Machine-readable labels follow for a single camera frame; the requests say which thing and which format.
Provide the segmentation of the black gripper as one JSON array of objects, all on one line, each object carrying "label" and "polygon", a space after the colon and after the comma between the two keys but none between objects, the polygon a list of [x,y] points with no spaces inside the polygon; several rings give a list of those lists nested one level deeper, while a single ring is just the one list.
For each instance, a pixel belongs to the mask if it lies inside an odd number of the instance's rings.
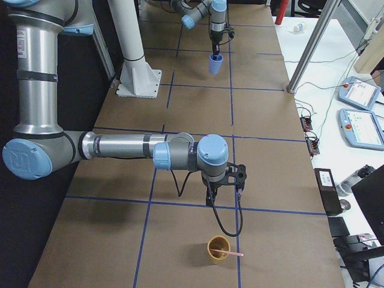
[{"label": "black gripper", "polygon": [[212,54],[217,57],[220,54],[220,42],[223,40],[223,31],[209,31],[209,37],[212,41]]},{"label": "black gripper", "polygon": [[201,173],[203,184],[206,186],[206,206],[214,207],[217,195],[216,189],[222,186],[221,180],[224,179],[224,173],[218,176],[209,176],[205,172]]}]

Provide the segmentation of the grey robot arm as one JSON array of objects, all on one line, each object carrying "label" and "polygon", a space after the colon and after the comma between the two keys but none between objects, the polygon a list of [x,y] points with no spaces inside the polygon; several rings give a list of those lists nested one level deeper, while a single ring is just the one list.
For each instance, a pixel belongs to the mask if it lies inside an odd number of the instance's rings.
[{"label": "grey robot arm", "polygon": [[188,1],[170,1],[170,7],[181,16],[183,25],[187,29],[195,27],[204,17],[209,16],[209,37],[212,42],[213,60],[218,60],[220,43],[223,35],[228,33],[226,23],[227,2],[201,1],[194,8],[188,5]]},{"label": "grey robot arm", "polygon": [[[2,159],[14,175],[36,180],[82,159],[148,158],[156,169],[187,170],[189,173],[178,196],[182,195],[189,175],[201,171],[207,187],[206,205],[214,207],[217,189],[229,185],[228,148],[216,134],[195,142],[188,133],[175,136],[156,134],[104,134],[64,131],[57,117],[58,35],[88,36],[94,32],[92,1],[3,1],[8,16],[17,28],[17,79],[19,83],[20,123],[15,138],[5,144]],[[223,58],[220,42],[230,33],[226,24],[226,1],[201,1],[190,7],[189,1],[169,1],[172,11],[191,29],[210,16],[209,34],[213,54],[209,72],[217,74]],[[147,63],[134,1],[108,1],[118,35],[124,64],[117,95],[156,98],[161,70]]]}]

